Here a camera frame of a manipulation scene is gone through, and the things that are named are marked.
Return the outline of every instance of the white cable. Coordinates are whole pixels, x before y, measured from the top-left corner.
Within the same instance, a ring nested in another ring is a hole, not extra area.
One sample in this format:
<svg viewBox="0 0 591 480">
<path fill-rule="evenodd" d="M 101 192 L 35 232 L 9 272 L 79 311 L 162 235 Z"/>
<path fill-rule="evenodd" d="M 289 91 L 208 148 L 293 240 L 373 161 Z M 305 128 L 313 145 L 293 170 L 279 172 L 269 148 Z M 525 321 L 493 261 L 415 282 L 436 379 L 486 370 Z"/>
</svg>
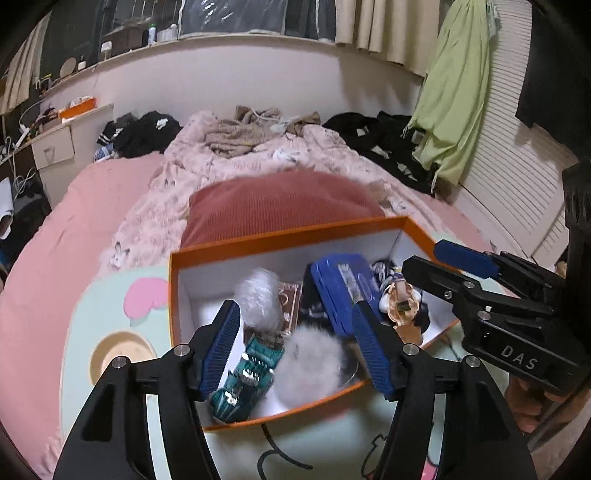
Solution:
<svg viewBox="0 0 591 480">
<path fill-rule="evenodd" d="M 22 175 L 17 175 L 17 163 L 14 159 L 14 154 L 16 152 L 16 149 L 14 148 L 14 143 L 12 142 L 12 138 L 10 136 L 8 136 L 6 138 L 6 143 L 7 143 L 7 158 L 8 158 L 8 162 L 10 163 L 10 169 L 12 170 L 12 176 L 14 177 L 14 180 L 12 182 L 12 186 L 14 187 L 15 190 L 15 194 L 14 197 L 12 198 L 12 200 L 16 200 L 17 197 L 25 191 L 25 188 L 27 187 L 27 182 L 29 180 L 31 180 L 34 176 L 35 173 L 37 173 L 37 169 L 32 167 L 29 169 L 29 171 L 27 172 L 27 176 L 23 177 Z"/>
<path fill-rule="evenodd" d="M 259 115 L 254 108 L 252 108 L 251 110 L 252 110 L 252 113 L 254 113 L 255 117 L 257 117 L 260 120 L 265 120 L 265 121 L 269 121 L 269 122 L 275 122 L 275 123 L 278 123 L 278 124 L 279 123 L 282 123 L 282 121 L 281 121 L 280 118 L 273 118 L 273 117 L 270 117 L 270 116 L 262 116 L 262 115 Z"/>
<path fill-rule="evenodd" d="M 21 117 L 18 119 L 18 125 L 25 128 L 25 126 L 21 123 L 22 122 L 22 117 L 25 116 L 25 113 L 27 113 L 31 108 L 33 108 L 35 105 L 39 105 L 41 102 L 43 102 L 44 99 L 39 100 L 38 102 L 35 102 L 34 104 L 32 104 L 31 106 L 29 106 L 29 108 L 27 108 L 21 115 Z"/>
</svg>

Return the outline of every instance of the white bottle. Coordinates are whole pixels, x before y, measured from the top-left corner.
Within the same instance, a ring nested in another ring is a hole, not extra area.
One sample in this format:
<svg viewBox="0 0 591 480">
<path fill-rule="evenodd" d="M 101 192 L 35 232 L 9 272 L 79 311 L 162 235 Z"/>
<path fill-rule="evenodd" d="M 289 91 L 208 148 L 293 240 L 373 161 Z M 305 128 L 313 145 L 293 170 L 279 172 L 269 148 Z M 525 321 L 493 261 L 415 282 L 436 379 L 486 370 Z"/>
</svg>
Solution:
<svg viewBox="0 0 591 480">
<path fill-rule="evenodd" d="M 86 68 L 86 60 L 84 55 L 80 55 L 80 61 L 78 62 L 78 72 Z"/>
<path fill-rule="evenodd" d="M 176 23 L 173 23 L 172 25 L 170 25 L 170 27 L 168 28 L 170 30 L 171 33 L 171 40 L 176 40 L 178 39 L 178 27 Z"/>
<path fill-rule="evenodd" d="M 148 45 L 156 43 L 156 24 L 151 24 L 148 29 Z"/>
</svg>

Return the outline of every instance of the white fluffy pom-pom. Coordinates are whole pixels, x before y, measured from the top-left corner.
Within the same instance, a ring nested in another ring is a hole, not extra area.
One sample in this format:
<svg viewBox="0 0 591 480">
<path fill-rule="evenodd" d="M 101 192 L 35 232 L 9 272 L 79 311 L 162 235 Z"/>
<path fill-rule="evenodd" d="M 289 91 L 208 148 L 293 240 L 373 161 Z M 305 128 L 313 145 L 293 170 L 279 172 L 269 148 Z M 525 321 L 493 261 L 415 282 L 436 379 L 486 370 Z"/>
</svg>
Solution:
<svg viewBox="0 0 591 480">
<path fill-rule="evenodd" d="M 324 330 L 300 326 L 285 339 L 275 369 L 275 395 L 289 408 L 336 393 L 342 383 L 345 352 L 340 340 Z"/>
<path fill-rule="evenodd" d="M 283 326 L 279 303 L 279 278 L 257 268 L 236 287 L 236 303 L 244 325 L 262 332 L 276 332 Z"/>
</svg>

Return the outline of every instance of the green hanging cloth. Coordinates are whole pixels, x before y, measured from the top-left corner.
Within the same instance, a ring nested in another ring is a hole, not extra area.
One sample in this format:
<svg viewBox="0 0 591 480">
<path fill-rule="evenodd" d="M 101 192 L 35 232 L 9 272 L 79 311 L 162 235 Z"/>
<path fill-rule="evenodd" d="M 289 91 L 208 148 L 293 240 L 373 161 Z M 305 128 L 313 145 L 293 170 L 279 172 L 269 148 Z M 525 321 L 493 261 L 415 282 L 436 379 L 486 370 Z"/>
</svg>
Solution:
<svg viewBox="0 0 591 480">
<path fill-rule="evenodd" d="M 425 170 L 440 165 L 435 180 L 457 185 L 476 145 L 491 71 L 494 14 L 489 0 L 455 0 L 441 26 L 435 59 L 407 126 L 426 131 L 413 156 Z"/>
</svg>

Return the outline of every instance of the black cable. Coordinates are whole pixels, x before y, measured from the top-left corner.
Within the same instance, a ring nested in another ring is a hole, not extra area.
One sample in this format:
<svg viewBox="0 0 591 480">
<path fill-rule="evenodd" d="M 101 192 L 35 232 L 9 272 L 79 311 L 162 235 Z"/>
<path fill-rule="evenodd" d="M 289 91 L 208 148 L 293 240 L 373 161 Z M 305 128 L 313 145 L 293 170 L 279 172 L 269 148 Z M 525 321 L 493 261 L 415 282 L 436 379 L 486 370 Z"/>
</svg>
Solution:
<svg viewBox="0 0 591 480">
<path fill-rule="evenodd" d="M 453 347 L 453 343 L 452 340 L 448 337 L 448 335 L 446 333 L 444 333 L 441 337 L 440 337 L 440 341 L 443 345 L 445 345 L 446 347 L 449 347 L 449 349 L 452 351 L 453 356 L 456 357 L 456 360 L 458 362 L 462 361 L 462 357 L 460 355 L 458 355 L 458 353 L 456 352 L 455 348 Z"/>
</svg>

